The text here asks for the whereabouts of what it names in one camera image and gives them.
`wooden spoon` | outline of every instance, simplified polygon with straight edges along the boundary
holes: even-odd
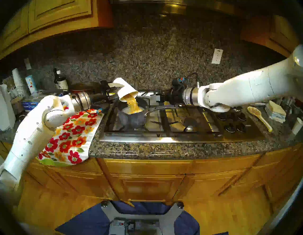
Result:
[[[263,123],[264,125],[267,127],[268,129],[268,132],[272,132],[272,127],[268,124],[267,121],[265,121],[265,119],[262,117],[262,114],[260,112],[259,109],[256,109],[254,107],[247,107],[247,110],[252,114],[252,115],[255,115],[257,118],[259,118]]]

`pan handle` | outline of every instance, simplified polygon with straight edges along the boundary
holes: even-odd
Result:
[[[163,105],[163,106],[159,106],[159,107],[156,107],[152,110],[149,110],[147,111],[145,114],[144,114],[144,117],[146,117],[146,115],[149,113],[149,112],[152,112],[152,111],[155,111],[155,110],[158,110],[158,109],[178,109],[180,108],[180,106],[176,106],[176,105]]]

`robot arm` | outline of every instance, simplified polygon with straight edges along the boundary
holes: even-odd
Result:
[[[66,111],[62,102],[69,104]],[[23,170],[48,144],[66,119],[81,110],[91,107],[90,98],[85,92],[62,97],[46,96],[19,125],[12,148],[0,166],[0,183],[7,191],[14,191],[19,185]]]
[[[303,46],[299,45],[289,58],[279,63],[241,74],[223,83],[213,83],[200,88],[186,87],[182,97],[173,98],[186,105],[199,105],[214,112],[226,112],[233,106],[283,96],[295,96],[303,100],[302,87]]]

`stovetop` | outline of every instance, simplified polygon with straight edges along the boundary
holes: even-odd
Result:
[[[160,103],[156,91],[140,90],[138,99],[148,108],[169,105]],[[255,141],[265,137],[254,122],[237,109],[215,113],[196,106],[179,106],[148,113],[144,126],[125,129],[118,116],[117,103],[105,117],[104,132],[99,140],[122,143],[209,143]]]

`noodles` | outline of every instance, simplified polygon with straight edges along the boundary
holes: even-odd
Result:
[[[133,114],[133,113],[137,113],[137,112],[141,112],[142,111],[142,109],[139,108],[136,99],[132,96],[131,93],[123,96],[123,99],[126,100],[127,105],[130,108],[129,114]]]

